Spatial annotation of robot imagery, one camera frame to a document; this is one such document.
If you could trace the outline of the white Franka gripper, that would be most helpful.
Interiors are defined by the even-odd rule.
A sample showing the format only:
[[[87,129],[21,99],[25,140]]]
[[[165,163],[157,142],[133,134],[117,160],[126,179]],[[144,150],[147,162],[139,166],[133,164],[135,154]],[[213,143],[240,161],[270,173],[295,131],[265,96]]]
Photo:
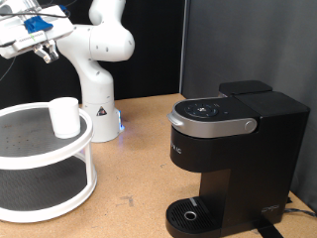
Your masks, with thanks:
[[[50,63],[58,59],[55,42],[72,31],[71,22],[57,5],[2,4],[0,56],[10,59],[33,51]]]

